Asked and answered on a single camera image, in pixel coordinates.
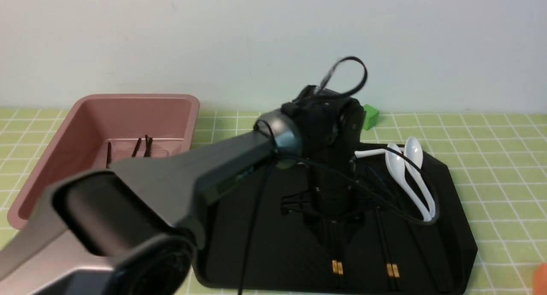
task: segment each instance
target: green cutting mat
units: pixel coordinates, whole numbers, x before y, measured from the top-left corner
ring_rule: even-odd
[[[16,234],[6,212],[66,113],[0,109],[0,248]],[[258,115],[200,112],[192,147],[246,133]],[[547,260],[547,115],[383,114],[361,139],[408,136],[450,168],[479,246],[468,294],[531,294],[532,274]],[[190,275],[178,294],[224,293],[235,291],[207,289]]]

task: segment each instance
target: white spoon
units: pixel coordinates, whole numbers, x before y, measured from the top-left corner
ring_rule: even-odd
[[[387,147],[401,153],[399,147],[395,143],[389,143]],[[387,166],[387,170],[389,171],[389,174],[391,174],[391,177],[395,180],[395,182],[397,182],[397,184],[399,184],[399,186],[401,186],[406,194],[408,194],[416,207],[418,207],[418,210],[420,210],[420,213],[422,213],[423,220],[430,221],[432,219],[431,214],[427,210],[426,206],[422,203],[422,200],[418,198],[414,190],[412,190],[412,188],[406,182],[404,160],[395,153],[385,151],[385,165]]]
[[[385,153],[384,149],[374,149],[374,150],[366,150],[366,151],[355,151],[355,157],[357,158],[363,158],[368,156],[374,156],[374,155],[380,155]]]
[[[414,164],[416,164],[418,168],[422,168],[423,150],[422,146],[420,145],[420,141],[418,141],[418,139],[416,139],[415,137],[409,137],[406,140],[405,156],[410,159]],[[436,212],[435,201],[433,201],[431,192],[424,183],[422,175],[418,172],[418,170],[414,169],[414,167],[412,167],[407,161],[405,161],[405,165],[412,178],[414,178],[416,184],[418,184],[420,190],[422,190],[423,197],[426,199],[427,202],[427,207],[429,207],[429,213],[432,217],[434,217]]]

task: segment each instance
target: pink plastic tray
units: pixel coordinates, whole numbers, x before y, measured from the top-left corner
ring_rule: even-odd
[[[188,151],[199,101],[184,94],[97,94],[80,99],[65,118],[29,175],[8,221],[22,229],[45,187],[90,168],[104,168],[108,142],[111,159],[144,155],[144,135],[153,138],[151,157]]]

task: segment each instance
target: black tray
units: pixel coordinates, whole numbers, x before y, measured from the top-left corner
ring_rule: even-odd
[[[358,170],[366,164],[391,179],[383,155],[360,160]],[[477,246],[446,165],[425,153],[423,170],[439,195],[439,221],[432,227],[420,227],[387,211],[367,213],[364,226],[345,247],[344,288],[332,273],[327,250],[303,227],[301,215],[281,214],[281,197],[307,188],[305,167],[272,172],[256,221],[245,289],[463,294]],[[248,222],[261,176],[258,172],[249,177],[209,211],[209,244],[193,264],[197,280],[204,286],[238,287]],[[409,206],[410,199],[402,190],[397,193],[406,207],[414,207]],[[397,265],[399,278],[389,277],[387,263]]]

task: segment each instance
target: green block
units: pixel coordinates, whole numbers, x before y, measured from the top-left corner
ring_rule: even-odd
[[[363,129],[369,130],[376,125],[379,111],[369,104],[363,106],[363,109],[365,110],[365,124],[363,125]]]

